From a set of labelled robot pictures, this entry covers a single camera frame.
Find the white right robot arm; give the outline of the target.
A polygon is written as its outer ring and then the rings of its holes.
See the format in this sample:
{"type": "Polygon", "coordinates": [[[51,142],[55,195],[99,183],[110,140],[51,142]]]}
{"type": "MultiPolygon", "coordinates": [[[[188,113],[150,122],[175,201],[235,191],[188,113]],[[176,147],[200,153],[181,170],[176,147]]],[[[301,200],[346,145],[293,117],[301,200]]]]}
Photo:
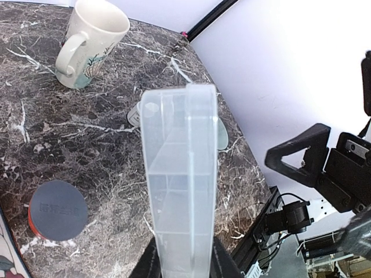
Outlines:
{"type": "Polygon", "coordinates": [[[304,252],[306,259],[344,251],[370,259],[370,141],[343,132],[328,148],[330,127],[317,123],[269,149],[265,165],[317,190],[338,212],[355,216],[329,246],[304,252]]]}

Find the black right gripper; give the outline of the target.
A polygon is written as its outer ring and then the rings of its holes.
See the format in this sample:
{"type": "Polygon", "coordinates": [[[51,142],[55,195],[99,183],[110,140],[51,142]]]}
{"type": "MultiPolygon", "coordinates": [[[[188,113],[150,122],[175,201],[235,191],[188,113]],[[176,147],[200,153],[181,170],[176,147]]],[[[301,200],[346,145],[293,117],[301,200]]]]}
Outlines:
{"type": "Polygon", "coordinates": [[[330,127],[316,123],[270,148],[265,165],[318,191],[338,212],[360,213],[370,206],[370,143],[341,133],[328,148],[330,127]]]}

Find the clear plastic pill organizer box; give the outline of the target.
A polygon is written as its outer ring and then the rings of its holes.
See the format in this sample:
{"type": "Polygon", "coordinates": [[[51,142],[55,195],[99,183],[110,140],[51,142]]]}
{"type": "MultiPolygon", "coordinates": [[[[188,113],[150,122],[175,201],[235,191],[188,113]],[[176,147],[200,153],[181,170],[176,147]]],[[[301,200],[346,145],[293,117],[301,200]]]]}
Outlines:
{"type": "Polygon", "coordinates": [[[215,86],[145,92],[140,131],[162,276],[208,277],[217,187],[215,86]]]}

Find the small white dropper bottle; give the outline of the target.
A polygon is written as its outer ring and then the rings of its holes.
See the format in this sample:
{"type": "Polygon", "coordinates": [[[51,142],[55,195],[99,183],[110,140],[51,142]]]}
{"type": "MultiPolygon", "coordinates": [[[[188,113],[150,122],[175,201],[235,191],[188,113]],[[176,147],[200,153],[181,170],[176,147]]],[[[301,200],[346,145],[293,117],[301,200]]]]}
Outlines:
{"type": "Polygon", "coordinates": [[[140,126],[140,102],[127,113],[127,120],[133,127],[140,126]]]}

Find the orange bottle with grey lid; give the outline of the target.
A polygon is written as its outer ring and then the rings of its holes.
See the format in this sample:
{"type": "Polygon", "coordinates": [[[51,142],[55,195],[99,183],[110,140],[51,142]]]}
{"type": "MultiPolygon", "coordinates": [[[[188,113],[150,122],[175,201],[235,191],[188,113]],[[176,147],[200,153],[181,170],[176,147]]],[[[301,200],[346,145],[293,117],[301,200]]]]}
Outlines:
{"type": "Polygon", "coordinates": [[[52,180],[43,183],[32,195],[28,223],[33,233],[51,241],[77,237],[88,220],[88,206],[73,185],[52,180]]]}

